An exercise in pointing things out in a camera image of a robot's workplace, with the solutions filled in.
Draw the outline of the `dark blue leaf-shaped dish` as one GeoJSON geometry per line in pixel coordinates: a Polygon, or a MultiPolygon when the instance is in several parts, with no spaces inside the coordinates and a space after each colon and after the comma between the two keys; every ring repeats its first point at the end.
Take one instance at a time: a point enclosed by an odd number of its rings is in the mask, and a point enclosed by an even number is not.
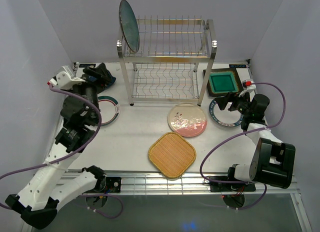
{"type": "Polygon", "coordinates": [[[116,78],[112,76],[112,74],[107,71],[106,73],[106,80],[105,80],[105,88],[108,89],[116,82],[116,78]]]}

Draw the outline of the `white plate green red rim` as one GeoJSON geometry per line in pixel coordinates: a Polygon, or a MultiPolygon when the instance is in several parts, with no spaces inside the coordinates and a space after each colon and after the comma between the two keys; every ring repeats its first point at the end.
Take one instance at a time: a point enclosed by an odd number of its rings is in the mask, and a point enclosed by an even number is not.
{"type": "Polygon", "coordinates": [[[98,97],[98,105],[102,117],[101,125],[103,127],[114,123],[121,112],[119,102],[112,96],[102,95],[98,97]]]}

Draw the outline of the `large dark teal round plate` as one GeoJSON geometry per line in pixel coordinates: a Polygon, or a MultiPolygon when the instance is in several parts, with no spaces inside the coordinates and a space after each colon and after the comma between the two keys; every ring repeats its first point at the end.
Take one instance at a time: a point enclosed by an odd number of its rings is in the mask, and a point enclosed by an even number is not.
{"type": "Polygon", "coordinates": [[[121,0],[118,10],[122,36],[133,53],[140,48],[140,32],[135,13],[127,0],[121,0]]]}

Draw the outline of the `square bamboo-pattern tray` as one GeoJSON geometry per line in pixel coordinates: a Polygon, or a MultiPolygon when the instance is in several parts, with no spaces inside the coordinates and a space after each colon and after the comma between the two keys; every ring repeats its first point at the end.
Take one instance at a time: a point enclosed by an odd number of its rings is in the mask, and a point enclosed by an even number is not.
{"type": "Polygon", "coordinates": [[[196,157],[195,148],[174,132],[165,133],[148,150],[150,162],[169,179],[181,177],[196,157]]]}

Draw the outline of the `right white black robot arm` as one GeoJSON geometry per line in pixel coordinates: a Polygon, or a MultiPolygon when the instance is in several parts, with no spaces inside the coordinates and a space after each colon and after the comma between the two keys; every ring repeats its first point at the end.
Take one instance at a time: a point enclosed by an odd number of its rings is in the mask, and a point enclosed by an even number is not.
{"type": "Polygon", "coordinates": [[[292,144],[277,139],[267,128],[264,120],[270,100],[263,94],[250,99],[248,92],[243,95],[228,92],[214,99],[219,109],[237,111],[242,115],[241,129],[256,145],[249,164],[233,164],[227,172],[226,186],[237,191],[244,182],[259,182],[286,189],[293,176],[296,148],[292,144]]]}

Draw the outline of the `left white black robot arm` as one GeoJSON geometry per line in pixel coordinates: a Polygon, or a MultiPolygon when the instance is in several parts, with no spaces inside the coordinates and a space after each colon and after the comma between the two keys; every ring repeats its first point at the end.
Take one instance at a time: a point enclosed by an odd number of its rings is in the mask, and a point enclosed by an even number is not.
{"type": "Polygon", "coordinates": [[[97,67],[85,67],[80,77],[69,66],[62,66],[47,82],[52,92],[66,96],[60,111],[62,128],[54,142],[64,149],[50,152],[42,164],[34,166],[33,178],[20,192],[6,198],[4,208],[17,212],[25,223],[41,230],[76,197],[89,190],[100,192],[106,187],[104,171],[95,165],[84,168],[72,181],[56,185],[97,136],[102,126],[98,95],[115,81],[106,64],[100,63],[97,67]]]}

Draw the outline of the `green square dish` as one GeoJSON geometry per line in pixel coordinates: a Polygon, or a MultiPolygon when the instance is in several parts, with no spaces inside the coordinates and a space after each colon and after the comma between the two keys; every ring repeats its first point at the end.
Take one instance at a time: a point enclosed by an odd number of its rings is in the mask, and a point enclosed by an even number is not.
{"type": "Polygon", "coordinates": [[[209,83],[214,94],[239,91],[235,76],[232,72],[211,73],[209,83]]]}

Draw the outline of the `stainless steel two-tier dish rack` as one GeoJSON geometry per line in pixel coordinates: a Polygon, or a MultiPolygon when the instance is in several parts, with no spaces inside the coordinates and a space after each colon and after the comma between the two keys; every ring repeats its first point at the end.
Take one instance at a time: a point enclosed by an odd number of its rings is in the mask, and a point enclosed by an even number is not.
{"type": "Polygon", "coordinates": [[[218,42],[214,21],[202,18],[138,18],[139,50],[122,31],[116,49],[128,103],[191,102],[201,106],[218,42]]]}

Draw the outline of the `white plate navy lettered rim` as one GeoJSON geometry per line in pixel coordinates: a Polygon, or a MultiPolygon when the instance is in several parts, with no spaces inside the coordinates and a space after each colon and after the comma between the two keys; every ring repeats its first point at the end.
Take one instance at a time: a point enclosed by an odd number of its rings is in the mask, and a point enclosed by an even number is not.
{"type": "Polygon", "coordinates": [[[209,104],[209,114],[214,122],[226,128],[239,127],[242,122],[243,115],[237,110],[229,111],[232,105],[228,102],[224,110],[220,110],[218,103],[213,99],[209,104]]]}

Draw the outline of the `dark square plate gold rim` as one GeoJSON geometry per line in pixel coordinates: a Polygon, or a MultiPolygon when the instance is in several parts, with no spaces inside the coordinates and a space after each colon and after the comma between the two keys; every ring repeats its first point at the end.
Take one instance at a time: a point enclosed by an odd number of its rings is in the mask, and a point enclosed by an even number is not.
{"type": "Polygon", "coordinates": [[[242,86],[242,82],[240,80],[239,74],[237,72],[237,70],[235,68],[219,68],[219,69],[212,69],[210,74],[209,74],[209,79],[208,79],[208,83],[207,83],[207,93],[208,96],[210,98],[215,98],[215,97],[221,97],[221,96],[225,96],[227,93],[213,93],[213,90],[211,88],[210,85],[210,75],[211,73],[223,73],[223,72],[231,72],[233,73],[235,80],[236,80],[236,84],[238,85],[239,90],[237,92],[233,92],[233,93],[239,93],[242,92],[244,90],[243,86],[242,86]]]}

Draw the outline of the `pink cream floral round plate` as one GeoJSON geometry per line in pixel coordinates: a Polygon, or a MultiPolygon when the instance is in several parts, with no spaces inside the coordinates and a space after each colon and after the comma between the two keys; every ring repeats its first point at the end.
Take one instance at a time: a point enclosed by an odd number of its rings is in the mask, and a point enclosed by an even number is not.
{"type": "Polygon", "coordinates": [[[198,105],[180,103],[169,111],[167,122],[173,132],[182,137],[192,138],[205,131],[208,119],[205,112],[198,105]]]}

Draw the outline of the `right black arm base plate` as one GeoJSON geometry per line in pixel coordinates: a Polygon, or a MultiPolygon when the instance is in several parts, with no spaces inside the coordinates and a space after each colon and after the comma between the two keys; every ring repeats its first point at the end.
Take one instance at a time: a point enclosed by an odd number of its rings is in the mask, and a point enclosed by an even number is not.
{"type": "Polygon", "coordinates": [[[225,181],[232,181],[226,175],[223,176],[210,176],[206,179],[210,186],[211,192],[255,192],[256,186],[254,183],[244,183],[240,180],[235,180],[235,183],[225,183],[225,181]]]}

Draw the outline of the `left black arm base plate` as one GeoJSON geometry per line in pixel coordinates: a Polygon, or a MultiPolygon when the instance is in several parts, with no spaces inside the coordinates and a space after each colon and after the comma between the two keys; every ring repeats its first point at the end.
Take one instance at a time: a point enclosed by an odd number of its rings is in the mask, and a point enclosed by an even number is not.
{"type": "Polygon", "coordinates": [[[122,185],[121,177],[106,177],[100,184],[100,192],[109,193],[120,193],[122,185]]]}

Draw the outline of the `aluminium front rail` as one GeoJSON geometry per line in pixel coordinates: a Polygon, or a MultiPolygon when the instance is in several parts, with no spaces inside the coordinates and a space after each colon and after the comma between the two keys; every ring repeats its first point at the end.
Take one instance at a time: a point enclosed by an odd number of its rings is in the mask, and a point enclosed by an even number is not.
{"type": "MultiPolygon", "coordinates": [[[[56,183],[60,187],[77,178],[79,172],[66,172],[56,183]]],[[[169,195],[233,195],[236,190],[211,192],[209,182],[199,173],[185,173],[177,179],[168,179],[157,172],[151,173],[106,173],[107,177],[120,177],[119,195],[122,196],[169,196],[169,195]]],[[[260,195],[264,192],[262,183],[255,184],[255,191],[243,191],[244,195],[260,195]]],[[[291,185],[287,189],[267,185],[266,194],[300,194],[296,178],[292,177],[291,185]]]]}

